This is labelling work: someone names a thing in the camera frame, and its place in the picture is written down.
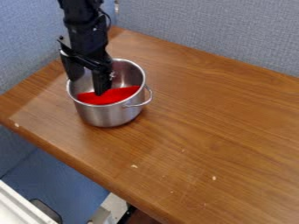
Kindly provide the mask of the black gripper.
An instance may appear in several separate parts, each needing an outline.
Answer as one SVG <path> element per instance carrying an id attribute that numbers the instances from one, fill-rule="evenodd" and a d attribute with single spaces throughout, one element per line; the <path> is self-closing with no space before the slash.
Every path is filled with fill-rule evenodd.
<path id="1" fill-rule="evenodd" d="M 66 17 L 63 19 L 69 37 L 59 37 L 61 59 L 71 81 L 93 71 L 95 94 L 111 89 L 111 57 L 107 52 L 109 21 L 106 17 Z"/>

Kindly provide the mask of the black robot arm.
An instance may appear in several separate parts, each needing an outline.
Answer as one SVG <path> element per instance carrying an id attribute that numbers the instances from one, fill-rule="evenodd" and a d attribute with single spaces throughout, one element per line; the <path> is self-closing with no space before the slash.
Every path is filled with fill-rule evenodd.
<path id="1" fill-rule="evenodd" d="M 71 81 L 87 68 L 97 95 L 111 89 L 113 59 L 107 52 L 110 15 L 101 9 L 105 0 L 58 0 L 65 12 L 69 38 L 59 37 L 61 59 Z"/>

